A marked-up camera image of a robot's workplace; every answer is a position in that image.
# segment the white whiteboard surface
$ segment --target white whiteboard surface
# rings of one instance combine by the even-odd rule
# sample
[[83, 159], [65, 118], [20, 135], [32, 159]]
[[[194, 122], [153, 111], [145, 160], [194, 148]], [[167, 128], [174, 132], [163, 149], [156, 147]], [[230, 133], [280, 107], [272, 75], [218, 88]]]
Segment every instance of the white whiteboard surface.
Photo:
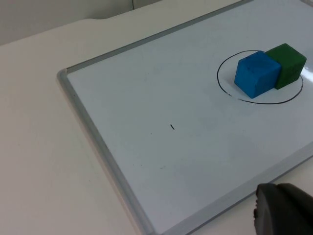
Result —
[[[313, 154], [312, 21], [299, 0], [254, 0], [67, 75], [156, 234], [191, 231]], [[296, 99], [221, 91], [224, 59], [282, 43], [308, 58]]]

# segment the green cube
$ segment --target green cube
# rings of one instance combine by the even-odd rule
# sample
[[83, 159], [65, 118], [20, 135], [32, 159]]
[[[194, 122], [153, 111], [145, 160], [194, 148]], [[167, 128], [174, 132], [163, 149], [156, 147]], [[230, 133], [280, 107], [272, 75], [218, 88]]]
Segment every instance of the green cube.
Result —
[[281, 89], [298, 80], [307, 60], [305, 56], [286, 43], [269, 50], [266, 54], [282, 67], [275, 84], [276, 89]]

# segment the white table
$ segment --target white table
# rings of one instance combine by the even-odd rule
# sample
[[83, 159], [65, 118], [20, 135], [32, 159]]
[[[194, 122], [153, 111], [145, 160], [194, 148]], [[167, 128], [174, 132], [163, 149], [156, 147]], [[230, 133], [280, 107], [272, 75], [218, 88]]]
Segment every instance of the white table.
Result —
[[[0, 234], [138, 232], [56, 72], [232, 2], [166, 0], [1, 46]], [[313, 194], [313, 160], [279, 181]], [[251, 197], [195, 234], [253, 234], [253, 209]]]

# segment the drawn black circle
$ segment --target drawn black circle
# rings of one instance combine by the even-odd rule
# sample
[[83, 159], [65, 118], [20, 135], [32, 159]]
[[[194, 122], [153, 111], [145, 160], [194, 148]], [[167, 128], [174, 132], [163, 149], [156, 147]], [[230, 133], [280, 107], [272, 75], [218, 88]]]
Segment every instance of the drawn black circle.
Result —
[[[219, 74], [220, 74], [220, 70], [221, 70], [221, 67], [223, 66], [223, 64], [224, 64], [225, 62], [227, 62], [229, 59], [231, 59], [231, 58], [233, 58], [234, 56], [239, 55], [239, 54], [241, 54], [241, 53], [245, 53], [245, 52], [257, 52], [257, 51], [261, 51], [261, 50], [244, 50], [244, 51], [240, 51], [240, 52], [238, 52], [238, 53], [236, 53], [236, 54], [234, 54], [234, 55], [232, 55], [232, 56], [229, 56], [227, 59], [225, 59], [225, 60], [221, 63], [221, 65], [219, 66], [219, 69], [217, 70], [216, 78], [217, 78], [217, 82], [218, 82], [218, 84], [219, 84], [220, 89], [221, 89], [225, 94], [229, 95], [230, 97], [233, 97], [230, 93], [228, 93], [228, 92], [221, 86], [221, 83], [220, 83]], [[235, 98], [235, 97], [233, 97], [233, 98], [235, 98], [235, 99], [237, 99], [237, 100], [240, 100], [240, 101], [243, 101], [243, 102], [251, 103], [251, 104], [284, 104], [284, 103], [287, 103], [287, 102], [289, 102], [289, 101], [295, 99], [295, 98], [296, 98], [298, 95], [300, 95], [300, 93], [302, 92], [303, 83], [304, 83], [304, 82], [303, 82], [303, 77], [302, 77], [301, 75], [300, 75], [300, 77], [301, 77], [301, 80], [302, 80], [302, 84], [301, 84], [301, 88], [300, 88], [299, 92], [298, 92], [295, 96], [293, 96], [292, 98], [290, 98], [290, 99], [288, 99], [288, 100], [285, 100], [285, 101], [275, 102], [275, 103], [263, 103], [263, 102], [254, 102], [254, 101], [245, 100], [245, 99], [240, 99], [240, 98]]]

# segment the blue cube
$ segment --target blue cube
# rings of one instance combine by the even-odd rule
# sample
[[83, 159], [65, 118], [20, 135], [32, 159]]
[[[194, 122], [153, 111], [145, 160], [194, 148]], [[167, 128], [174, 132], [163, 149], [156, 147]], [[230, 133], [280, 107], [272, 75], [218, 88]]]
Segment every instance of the blue cube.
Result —
[[235, 84], [250, 98], [275, 87], [281, 65], [262, 51], [238, 62]]

